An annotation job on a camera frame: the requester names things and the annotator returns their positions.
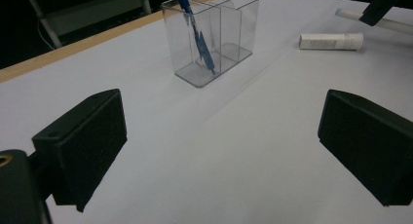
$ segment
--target white table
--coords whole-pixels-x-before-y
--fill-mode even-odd
[[[413,37],[334,16],[344,0],[260,0],[254,55],[197,90],[172,73],[164,23],[0,84],[0,150],[87,96],[119,88],[129,141],[84,213],[48,199],[56,224],[410,224],[319,143],[329,89],[413,120]],[[411,11],[387,18],[413,22]],[[300,33],[364,33],[359,52],[300,51]]]

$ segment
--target pen holder compartment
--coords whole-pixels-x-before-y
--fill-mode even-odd
[[[252,55],[259,0],[189,0],[189,3],[192,14],[185,13],[177,0],[163,3],[162,9],[174,74],[202,88]],[[207,52],[200,49],[201,35]],[[213,69],[206,62],[206,53],[211,57]]]

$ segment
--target pen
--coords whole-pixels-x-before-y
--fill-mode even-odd
[[[215,65],[213,64],[212,57],[210,56],[209,50],[207,49],[207,43],[204,39],[203,32],[198,31],[197,24],[195,23],[195,18],[189,4],[189,0],[178,0],[182,10],[188,14],[192,28],[194,29],[195,43],[197,44],[198,51],[200,52],[201,60],[204,58],[206,67],[212,72],[212,75],[215,75]]]

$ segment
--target white cable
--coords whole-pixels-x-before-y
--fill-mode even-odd
[[[46,41],[46,39],[42,35],[42,32],[40,32],[40,20],[37,20],[37,32],[39,33],[40,38],[42,38],[43,42],[45,42],[46,45],[48,45],[52,49],[52,51],[54,51],[55,48],[51,44],[49,44],[48,41]]]
[[[359,20],[362,17],[362,13],[352,12],[343,9],[337,9],[335,15],[338,17],[352,20]],[[403,22],[393,21],[389,19],[380,19],[380,21],[376,23],[376,26],[413,35],[413,25]]]

